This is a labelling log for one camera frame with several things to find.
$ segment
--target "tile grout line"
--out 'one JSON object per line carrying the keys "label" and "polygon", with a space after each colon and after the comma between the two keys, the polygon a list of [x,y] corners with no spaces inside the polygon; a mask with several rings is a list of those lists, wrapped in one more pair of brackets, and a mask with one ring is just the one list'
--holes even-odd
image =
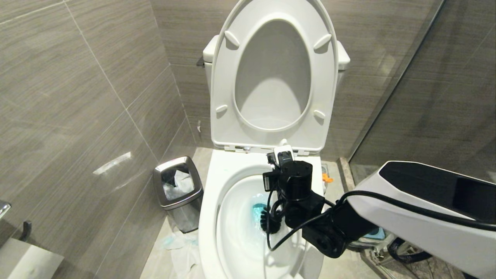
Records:
{"label": "tile grout line", "polygon": [[169,68],[171,64],[169,63],[167,65],[167,67],[165,67],[165,69],[163,69],[151,82],[149,85],[147,85],[147,87],[141,92],[138,94],[138,96],[127,106],[126,109],[128,109],[132,104],[134,104],[134,102],[136,102],[136,100],[158,79],[158,77],[160,77],[161,74],[163,74],[165,72],[165,70],[167,70]]}
{"label": "tile grout line", "polygon": [[63,4],[63,3],[64,3],[64,0],[62,0],[62,1],[58,2],[58,3],[55,3],[55,4],[48,5],[48,6],[43,7],[43,8],[39,8],[39,9],[36,9],[36,10],[32,10],[32,11],[27,12],[27,13],[24,13],[24,14],[22,14],[22,15],[15,16],[15,17],[13,17],[13,18],[11,18],[11,19],[7,19],[6,21],[2,21],[2,22],[0,22],[0,25],[5,24],[5,23],[8,23],[8,22],[11,22],[11,21],[16,20],[16,19],[18,19],[18,18],[22,18],[22,17],[28,16],[28,15],[30,15],[30,14],[33,14],[33,13],[36,13],[36,12],[39,12],[39,11],[42,11],[42,10],[45,10],[45,9],[48,9],[48,8],[51,8],[51,7],[54,7],[54,6],[60,5],[60,4]]}
{"label": "tile grout line", "polygon": [[139,130],[138,126],[136,125],[136,122],[134,121],[134,119],[132,118],[131,114],[129,113],[129,111],[127,111],[127,107],[124,105],[123,101],[121,100],[121,98],[119,97],[119,95],[117,94],[117,91],[116,89],[114,88],[114,86],[112,85],[112,83],[110,82],[110,79],[109,77],[107,76],[107,74],[105,73],[105,71],[103,70],[103,67],[102,65],[100,64],[100,62],[98,61],[98,59],[96,58],[96,55],[95,53],[93,52],[93,50],[91,49],[88,41],[86,40],[86,38],[84,37],[83,35],[83,31],[81,30],[81,28],[79,28],[79,24],[77,24],[76,22],[76,19],[74,18],[74,15],[72,14],[72,12],[70,11],[69,9],[69,6],[67,5],[67,2],[64,0],[63,3],[65,4],[65,7],[67,8],[67,11],[69,11],[69,14],[70,16],[72,17],[72,20],[74,21],[74,24],[76,24],[76,27],[77,29],[79,30],[79,33],[81,34],[86,46],[88,47],[88,49],[90,50],[91,52],[91,55],[93,55],[93,58],[95,59],[96,63],[98,64],[98,66],[100,67],[100,70],[102,70],[102,73],[103,75],[105,76],[105,78],[107,79],[107,82],[110,84],[110,87],[112,88],[112,91],[114,91],[115,95],[117,96],[117,99],[119,99],[119,101],[121,102],[122,106],[124,107],[124,110],[127,112],[127,115],[129,115],[129,118],[131,118],[131,121],[132,123],[134,124],[134,126],[136,127],[136,129],[138,130],[138,133],[140,134],[141,138],[143,139],[143,141],[145,142],[146,146],[148,147],[148,149],[150,150],[150,152],[152,153],[152,156],[153,158],[155,158],[155,161],[158,163],[158,160],[157,160],[157,156],[155,156],[155,154],[153,153],[153,150],[152,148],[150,147],[150,145],[148,144],[148,142],[146,141],[145,137],[143,136],[143,134],[141,133],[141,131]]}
{"label": "tile grout line", "polygon": [[172,72],[172,78],[174,79],[174,84],[176,85],[176,89],[178,90],[179,100],[181,101],[181,105],[183,106],[183,110],[185,112],[185,118],[186,118],[187,124],[189,126],[189,131],[191,132],[191,136],[193,137],[194,145],[196,147],[198,147],[198,143],[196,142],[196,139],[195,139],[194,134],[193,134],[193,128],[191,127],[191,123],[189,122],[189,118],[188,118],[187,113],[186,113],[186,108],[185,108],[185,105],[183,103],[183,98],[181,97],[181,92],[179,91],[178,82],[176,81],[176,75],[174,74],[174,71],[172,70],[172,68],[171,68],[171,72]]}
{"label": "tile grout line", "polygon": [[176,133],[174,134],[174,136],[172,137],[171,139],[171,142],[169,143],[169,145],[167,145],[167,148],[165,149],[165,152],[164,154],[162,154],[162,157],[160,158],[160,161],[159,163],[162,161],[162,159],[164,158],[165,154],[167,153],[167,151],[169,150],[169,148],[171,147],[172,143],[174,142],[174,139],[176,138],[176,136],[178,135],[179,133],[179,130],[181,130],[181,127],[183,126],[183,123],[185,122],[186,120],[186,117],[183,119],[183,121],[181,122],[181,124],[179,125],[179,128],[178,130],[176,131]]}
{"label": "tile grout line", "polygon": [[210,117],[203,117],[203,116],[193,116],[193,115],[189,115],[188,117],[190,117],[190,118],[200,118],[201,120],[204,120],[204,119],[207,119],[207,120],[209,120],[209,119],[210,119]]}
{"label": "tile grout line", "polygon": [[[463,72],[463,69],[470,63],[470,60],[472,60],[472,58],[475,56],[475,53],[479,50],[479,48],[481,48],[482,44],[487,40],[487,38],[489,37],[489,35],[491,34],[491,32],[493,31],[493,29],[495,28],[495,26],[496,26],[496,24],[493,24],[493,26],[491,27],[491,29],[489,29],[488,33],[482,39],[481,43],[474,49],[474,52],[472,52],[472,54],[470,55],[470,58],[463,65],[461,72]],[[455,79],[457,79],[457,77],[460,76],[461,72],[459,72],[456,75]]]}
{"label": "tile grout line", "polygon": [[95,276],[93,277],[93,279],[97,278],[97,274],[98,274],[98,271],[100,270],[100,268],[102,267],[103,263],[105,262],[105,259],[107,258],[107,255],[109,254],[110,250],[112,249],[112,246],[114,245],[115,241],[117,240],[117,237],[119,236],[119,234],[121,233],[125,223],[127,222],[127,219],[129,219],[129,216],[131,216],[131,212],[133,211],[133,209],[136,207],[136,205],[138,204],[138,201],[139,201],[139,198],[141,198],[141,195],[143,195],[143,193],[145,192],[146,190],[146,187],[148,186],[148,183],[150,183],[151,179],[152,179],[152,175],[150,175],[150,177],[148,178],[148,181],[146,181],[145,183],[145,186],[143,187],[143,189],[141,190],[141,193],[139,193],[139,196],[138,198],[136,199],[136,201],[134,202],[133,206],[131,207],[131,210],[129,211],[129,213],[127,214],[123,224],[121,225],[121,227],[119,228],[119,231],[117,232],[114,240],[112,241],[112,244],[110,244],[109,246],[109,249],[107,250],[107,252],[105,253],[105,256],[103,257],[102,259],[102,262],[100,263],[100,265],[98,266],[96,272],[95,272]]}
{"label": "tile grout line", "polygon": [[[122,111],[121,113],[119,113],[119,115],[103,130],[103,132],[101,134],[98,135],[98,137],[93,141],[93,142],[97,142],[109,129],[110,127],[117,121],[117,119],[119,119],[119,117],[121,117],[121,115],[124,113],[124,111]],[[55,184],[58,184],[62,178],[64,178],[64,176],[67,174],[67,173],[70,173],[71,170],[73,170],[74,166],[76,165],[76,163],[86,154],[88,153],[88,151],[90,150],[91,147],[94,146],[94,143],[90,144],[88,146],[88,148],[76,159],[74,160],[74,163],[72,163],[72,165],[67,169],[67,171],[61,175],[61,177],[57,180],[57,182]],[[53,197],[53,195],[55,195],[55,193],[57,192],[56,190],[58,189],[58,187],[56,186],[53,193],[51,195],[49,195],[47,197],[47,199]],[[26,220],[29,220],[29,217],[31,216],[31,214],[33,214],[34,211],[36,211],[36,209],[41,205],[41,203],[43,202],[43,200],[40,200],[34,207],[33,207],[33,210],[31,210],[27,217],[26,217]],[[15,228],[15,231],[10,235],[10,237],[12,237],[15,232],[17,230],[19,230],[21,228],[22,224],[20,224],[18,227]]]}

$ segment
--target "toilet lid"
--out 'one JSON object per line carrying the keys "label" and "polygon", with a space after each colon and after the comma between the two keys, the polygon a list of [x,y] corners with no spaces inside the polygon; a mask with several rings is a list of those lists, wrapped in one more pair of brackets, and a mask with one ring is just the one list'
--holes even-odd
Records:
{"label": "toilet lid", "polygon": [[337,80],[337,41],[319,0],[241,0],[217,42],[211,132],[217,146],[296,150],[325,144]]}

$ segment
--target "toilet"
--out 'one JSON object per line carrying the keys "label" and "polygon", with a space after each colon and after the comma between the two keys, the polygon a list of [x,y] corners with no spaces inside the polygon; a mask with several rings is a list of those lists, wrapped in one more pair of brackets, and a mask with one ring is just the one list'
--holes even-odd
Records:
{"label": "toilet", "polygon": [[[201,206],[199,250],[207,279],[316,279],[323,255],[301,232],[270,252],[260,228],[266,154],[289,144],[321,163],[334,95],[350,58],[319,0],[241,0],[203,51],[215,145]],[[274,245],[291,229],[270,235]]]}

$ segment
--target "toilet seat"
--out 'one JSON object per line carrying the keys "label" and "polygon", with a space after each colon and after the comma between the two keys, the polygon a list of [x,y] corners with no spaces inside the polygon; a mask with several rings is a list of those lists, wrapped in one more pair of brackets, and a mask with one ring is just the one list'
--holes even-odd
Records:
{"label": "toilet seat", "polygon": [[337,48],[319,0],[240,1],[213,59],[214,144],[263,149],[287,139],[296,150],[319,152],[332,114]]}
{"label": "toilet seat", "polygon": [[324,147],[338,76],[337,49],[332,23],[319,0],[240,0],[226,19],[210,82],[211,136],[223,150],[213,151],[199,221],[206,278],[318,277],[323,255],[301,237],[294,243],[305,244],[303,258],[286,258],[276,265],[279,269],[268,270],[270,264],[260,259],[237,258],[237,252],[249,254],[250,248],[229,250],[239,241],[233,242],[229,234],[242,233],[237,230],[242,226],[227,229],[236,219],[225,213],[226,208],[244,206],[237,195],[252,195],[252,189],[244,192],[242,187],[266,194],[260,176],[271,167],[265,154],[283,139],[296,160],[313,165],[312,190],[323,195],[320,157],[300,155]]}
{"label": "toilet seat", "polygon": [[[319,170],[321,168],[320,157],[318,156],[297,157],[297,160],[300,159],[311,163],[314,169]],[[229,263],[226,263],[232,258],[232,254],[226,255],[227,253],[222,251],[222,245],[225,244],[219,243],[219,233],[222,233],[219,231],[219,211],[221,210],[222,204],[227,202],[224,200],[227,196],[226,194],[236,185],[236,183],[247,177],[261,174],[271,169],[266,162],[267,157],[263,153],[237,153],[213,150],[199,221],[200,258],[203,273],[207,279],[243,278],[236,274],[236,272],[239,272],[239,269],[233,268],[231,271],[229,269],[232,267],[229,266]],[[312,174],[312,190],[319,195],[323,195],[322,177],[319,171],[315,171]],[[260,191],[264,192],[263,183],[260,185]],[[306,266],[304,269],[305,272],[313,272],[314,277],[304,274],[301,274],[301,276],[303,276],[303,278],[316,278],[320,272],[323,255],[311,245],[306,245],[305,254],[312,254],[311,257],[307,256],[308,262],[299,262],[298,266],[288,268],[295,269],[293,272],[300,273],[303,272],[300,265],[304,265]],[[262,264],[248,265],[249,261],[245,261],[244,264],[247,265],[247,271],[245,272],[250,272],[245,274],[246,278],[249,278],[250,275],[260,274],[260,272],[262,272],[260,269],[264,268],[264,265]],[[273,272],[283,273],[284,270],[275,270]]]}

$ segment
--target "stainless steel trash can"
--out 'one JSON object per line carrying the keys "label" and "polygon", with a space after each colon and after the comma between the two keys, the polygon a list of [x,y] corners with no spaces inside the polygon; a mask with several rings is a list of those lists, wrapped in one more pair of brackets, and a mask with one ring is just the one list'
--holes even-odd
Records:
{"label": "stainless steel trash can", "polygon": [[172,217],[178,229],[198,229],[203,187],[190,157],[170,160],[155,168],[153,181],[160,206]]}

